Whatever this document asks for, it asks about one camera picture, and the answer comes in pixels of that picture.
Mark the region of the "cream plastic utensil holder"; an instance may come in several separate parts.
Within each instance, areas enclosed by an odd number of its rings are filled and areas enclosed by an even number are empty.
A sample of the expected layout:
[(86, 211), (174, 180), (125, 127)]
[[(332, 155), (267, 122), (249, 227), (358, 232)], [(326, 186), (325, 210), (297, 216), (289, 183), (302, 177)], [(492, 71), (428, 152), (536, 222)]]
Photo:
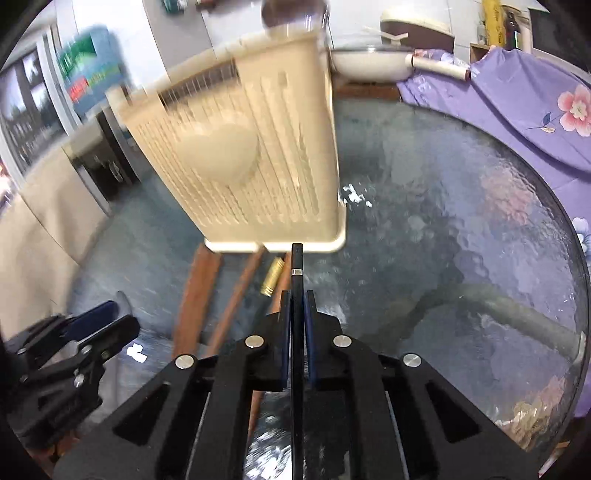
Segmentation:
[(212, 251), (345, 244), (322, 30), (283, 25), (107, 100)]

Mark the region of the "silver metal spoon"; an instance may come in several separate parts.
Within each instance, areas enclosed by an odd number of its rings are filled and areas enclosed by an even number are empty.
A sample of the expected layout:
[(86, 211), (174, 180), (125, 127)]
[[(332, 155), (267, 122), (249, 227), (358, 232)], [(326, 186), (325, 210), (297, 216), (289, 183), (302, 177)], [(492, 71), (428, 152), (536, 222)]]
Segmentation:
[(318, 33), (329, 22), (329, 4), (324, 0), (267, 0), (262, 3), (262, 20), (270, 36)]

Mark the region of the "beige curtain cloth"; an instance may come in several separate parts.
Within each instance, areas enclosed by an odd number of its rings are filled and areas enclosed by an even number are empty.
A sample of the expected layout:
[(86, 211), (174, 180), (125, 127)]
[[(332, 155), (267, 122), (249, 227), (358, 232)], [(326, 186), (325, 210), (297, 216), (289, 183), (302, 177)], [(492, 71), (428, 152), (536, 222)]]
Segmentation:
[(1, 214), (1, 334), (66, 312), (73, 282), (107, 219), (63, 149), (27, 174)]

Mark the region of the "round glass table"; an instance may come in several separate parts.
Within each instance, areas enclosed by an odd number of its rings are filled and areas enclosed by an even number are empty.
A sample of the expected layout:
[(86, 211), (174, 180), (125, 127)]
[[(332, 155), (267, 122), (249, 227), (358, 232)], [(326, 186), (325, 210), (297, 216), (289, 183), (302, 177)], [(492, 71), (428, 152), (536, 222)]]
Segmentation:
[[(305, 254), (318, 310), (377, 352), (429, 362), (502, 433), (544, 461), (571, 420), (589, 337), (587, 266), (556, 196), (509, 147), (453, 117), (397, 102), (339, 100), (346, 244)], [(155, 173), (122, 194), (71, 294), (81, 313), (123, 291), (141, 326), (109, 362), (96, 428), (170, 360), (202, 235)], [(547, 318), (543, 341), (513, 328)], [(342, 401), (307, 391), (307, 479), (349, 479)]]

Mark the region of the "water dispenser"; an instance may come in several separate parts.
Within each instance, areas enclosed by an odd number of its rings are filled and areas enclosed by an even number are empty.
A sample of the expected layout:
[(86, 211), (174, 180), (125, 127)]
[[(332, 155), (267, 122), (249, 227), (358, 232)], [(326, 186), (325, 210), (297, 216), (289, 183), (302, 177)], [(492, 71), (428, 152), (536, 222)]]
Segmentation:
[(108, 216), (153, 169), (129, 130), (106, 103), (97, 105), (62, 147), (90, 194)]

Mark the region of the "window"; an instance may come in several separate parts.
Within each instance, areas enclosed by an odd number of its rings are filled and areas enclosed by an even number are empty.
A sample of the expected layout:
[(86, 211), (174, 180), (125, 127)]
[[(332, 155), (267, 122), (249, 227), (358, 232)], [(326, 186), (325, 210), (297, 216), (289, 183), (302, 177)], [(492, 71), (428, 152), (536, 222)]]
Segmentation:
[(18, 183), (80, 125), (58, 68), (55, 39), (50, 28), (25, 36), (1, 69), (1, 156)]

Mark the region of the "wooden counter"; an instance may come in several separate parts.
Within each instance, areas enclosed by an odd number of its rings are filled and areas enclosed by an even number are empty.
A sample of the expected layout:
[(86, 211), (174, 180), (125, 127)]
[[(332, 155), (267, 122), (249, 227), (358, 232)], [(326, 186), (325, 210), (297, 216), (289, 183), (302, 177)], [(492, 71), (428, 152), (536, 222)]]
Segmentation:
[(335, 98), (378, 99), (398, 102), (401, 94), (396, 84), (368, 84), (346, 82), (337, 79), (332, 82)]

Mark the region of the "white pan with lid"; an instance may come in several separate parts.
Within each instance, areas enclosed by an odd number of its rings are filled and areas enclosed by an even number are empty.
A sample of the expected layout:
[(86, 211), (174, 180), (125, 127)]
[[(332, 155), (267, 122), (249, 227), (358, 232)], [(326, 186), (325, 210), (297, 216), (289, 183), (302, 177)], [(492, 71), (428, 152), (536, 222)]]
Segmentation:
[(331, 51), (332, 70), (353, 83), (398, 83), (416, 71), (426, 71), (467, 81), (468, 66), (433, 60), (413, 49), (393, 45), (349, 46)]

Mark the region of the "brown white rice cooker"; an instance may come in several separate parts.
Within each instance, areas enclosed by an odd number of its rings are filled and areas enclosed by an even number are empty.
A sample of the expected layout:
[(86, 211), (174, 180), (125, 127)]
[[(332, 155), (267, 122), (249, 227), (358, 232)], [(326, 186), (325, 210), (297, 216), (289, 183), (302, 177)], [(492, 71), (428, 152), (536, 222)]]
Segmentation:
[(455, 36), (446, 24), (432, 19), (403, 18), (384, 12), (381, 15), (381, 30), (398, 36), (407, 33), (401, 44), (415, 49), (439, 49), (454, 52)]

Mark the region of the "purple floral cloth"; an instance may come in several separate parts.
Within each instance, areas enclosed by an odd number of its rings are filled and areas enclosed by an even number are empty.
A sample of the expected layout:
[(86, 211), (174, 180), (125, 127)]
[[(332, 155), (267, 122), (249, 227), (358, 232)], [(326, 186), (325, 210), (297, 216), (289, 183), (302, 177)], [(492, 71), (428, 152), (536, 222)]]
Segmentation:
[(525, 159), (551, 187), (590, 250), (590, 87), (520, 50), (490, 50), (461, 81), (418, 71), (399, 83), (404, 102), (480, 128)]

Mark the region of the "dark glass bottle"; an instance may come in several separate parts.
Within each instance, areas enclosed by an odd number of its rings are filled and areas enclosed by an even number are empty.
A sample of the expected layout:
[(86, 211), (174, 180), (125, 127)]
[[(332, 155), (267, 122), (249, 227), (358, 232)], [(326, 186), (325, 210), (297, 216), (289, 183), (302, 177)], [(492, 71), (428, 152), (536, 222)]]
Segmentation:
[(507, 50), (521, 49), (521, 29), (513, 12), (506, 12), (504, 25), (506, 33), (505, 48)]

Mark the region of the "yellow roll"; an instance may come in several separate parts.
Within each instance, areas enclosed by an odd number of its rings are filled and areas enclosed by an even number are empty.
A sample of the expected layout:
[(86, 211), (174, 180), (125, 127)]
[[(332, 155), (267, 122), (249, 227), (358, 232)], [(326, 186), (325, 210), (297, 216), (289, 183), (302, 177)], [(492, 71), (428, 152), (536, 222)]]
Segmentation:
[(487, 42), (489, 46), (505, 46), (504, 16), (499, 0), (482, 0)]

